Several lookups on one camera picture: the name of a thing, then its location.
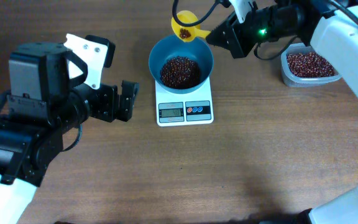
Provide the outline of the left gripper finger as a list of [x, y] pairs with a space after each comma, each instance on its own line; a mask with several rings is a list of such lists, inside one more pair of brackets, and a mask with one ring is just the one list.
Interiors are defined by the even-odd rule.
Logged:
[[139, 83], [123, 80], [121, 87], [122, 93], [119, 96], [116, 118], [127, 122], [132, 118], [134, 102], [139, 92]]
[[111, 64], [112, 64], [113, 57], [114, 57], [116, 45], [113, 42], [111, 42], [109, 39], [106, 39], [104, 37], [95, 36], [95, 35], [87, 35], [85, 37], [85, 39], [88, 41], [96, 42], [98, 44], [102, 44], [102, 45], [105, 45], [108, 47], [103, 67], [110, 68]]

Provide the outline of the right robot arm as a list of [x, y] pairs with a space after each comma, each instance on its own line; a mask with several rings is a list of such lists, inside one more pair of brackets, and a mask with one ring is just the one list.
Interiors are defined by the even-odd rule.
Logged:
[[[233, 58], [256, 52], [260, 44], [294, 36], [324, 57], [358, 97], [358, 1], [276, 1], [235, 4], [229, 17], [206, 36], [207, 43]], [[334, 200], [299, 213], [294, 223], [358, 223], [358, 185]]]

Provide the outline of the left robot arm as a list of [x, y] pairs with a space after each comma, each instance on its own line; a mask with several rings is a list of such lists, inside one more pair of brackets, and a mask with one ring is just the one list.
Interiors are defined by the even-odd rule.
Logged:
[[101, 82], [115, 48], [68, 34], [64, 43], [26, 43], [11, 53], [11, 87], [0, 94], [0, 223], [18, 222], [50, 163], [68, 150], [65, 133], [82, 132], [88, 118], [131, 119], [139, 84]]

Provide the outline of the red adzuki beans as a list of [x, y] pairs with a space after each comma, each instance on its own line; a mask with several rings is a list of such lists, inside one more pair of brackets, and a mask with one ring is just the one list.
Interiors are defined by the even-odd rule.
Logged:
[[196, 60], [182, 56], [173, 57], [162, 66], [160, 80], [169, 88], [193, 88], [201, 83], [201, 68]]

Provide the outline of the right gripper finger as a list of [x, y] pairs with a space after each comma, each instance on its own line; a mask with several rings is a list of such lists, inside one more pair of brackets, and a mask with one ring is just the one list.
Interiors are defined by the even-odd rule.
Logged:
[[223, 22], [224, 28], [233, 28], [239, 23], [236, 13], [233, 11]]
[[208, 44], [230, 51], [233, 58], [247, 57], [254, 41], [241, 24], [221, 23], [207, 35]]

